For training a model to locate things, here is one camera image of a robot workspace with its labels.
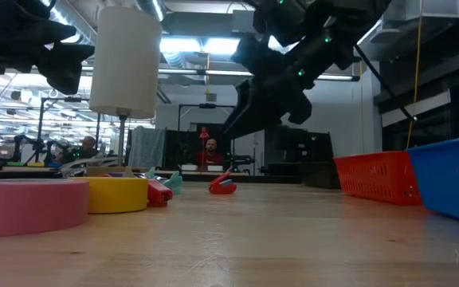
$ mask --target person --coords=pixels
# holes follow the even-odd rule
[[[198,164],[198,167],[224,165],[224,157],[217,153],[217,141],[215,139],[209,139],[206,141],[205,151],[199,152],[196,155],[196,163]]]
[[[82,148],[79,152],[81,159],[91,159],[98,151],[95,149],[95,139],[92,136],[86,136],[82,142]]]

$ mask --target white panel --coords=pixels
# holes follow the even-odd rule
[[[450,102],[451,96],[449,91],[447,91],[439,95],[430,97],[429,99],[420,100],[415,104],[409,104],[405,107],[405,110],[407,110],[408,113],[412,116],[415,116],[423,112],[428,112],[429,110],[432,110],[434,108],[441,107],[445,104],[449,104]],[[397,123],[405,119],[406,116],[403,115],[402,111],[399,108],[397,108],[393,111],[382,114],[382,126],[386,127],[388,125]]]
[[[155,115],[162,28],[151,15],[123,7],[100,13],[89,107],[146,119]]]

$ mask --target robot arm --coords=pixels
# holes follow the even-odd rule
[[[238,104],[225,122],[230,138],[247,135],[288,120],[302,124],[312,105],[304,95],[331,65],[348,68],[355,61],[357,41],[381,18],[391,0],[261,0],[254,6],[253,25],[265,36],[241,39],[232,59],[254,76],[237,86]],[[286,54],[271,50],[273,35]]]

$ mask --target wooden table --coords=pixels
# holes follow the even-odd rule
[[[459,286],[459,222],[293,185],[0,238],[0,286]]]

